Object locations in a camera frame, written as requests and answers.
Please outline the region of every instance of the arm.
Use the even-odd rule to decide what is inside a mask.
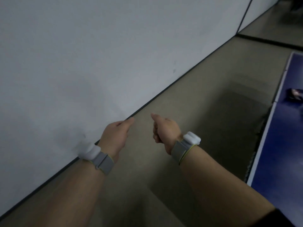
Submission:
[[[176,141],[182,139],[175,121],[151,115],[154,139],[164,143],[170,155]],[[224,169],[204,150],[193,147],[180,164],[181,171],[204,210],[225,225],[249,226],[270,213],[275,207],[261,194]]]
[[[127,132],[134,118],[109,124],[98,143],[102,152],[117,162],[124,147]],[[56,189],[51,201],[39,216],[36,227],[86,226],[93,213],[105,175],[89,161],[80,160]]]

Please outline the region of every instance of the black sleeve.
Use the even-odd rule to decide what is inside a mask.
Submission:
[[[265,217],[263,217],[261,220],[259,220],[257,223],[252,225],[253,227],[259,227],[259,226],[294,226],[285,216],[284,214],[278,210],[275,209],[274,211],[267,214]]]

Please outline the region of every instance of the person's left hand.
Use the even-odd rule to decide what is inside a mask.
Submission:
[[[134,118],[113,122],[105,128],[98,146],[103,153],[107,153],[116,163],[120,150],[125,146],[127,132],[134,123]]]

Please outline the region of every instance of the concrete floor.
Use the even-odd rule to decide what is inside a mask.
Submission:
[[[291,50],[233,38],[135,115],[126,147],[106,179],[89,226],[214,226],[178,166],[152,138],[150,113],[182,131],[240,179],[254,151],[260,119],[271,105]],[[0,223],[28,226],[66,172]]]
[[[290,12],[290,4],[289,0],[279,1],[239,33],[303,46],[303,10]]]

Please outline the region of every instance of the hand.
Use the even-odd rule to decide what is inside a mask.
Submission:
[[[105,128],[98,146],[103,153],[107,153],[116,163],[120,150],[125,146],[128,130],[134,124],[134,118],[113,122]]]
[[[151,114],[151,118],[154,120],[154,140],[156,143],[164,143],[166,152],[171,155],[176,141],[183,139],[178,124],[173,120],[162,118],[160,115],[154,113]]]

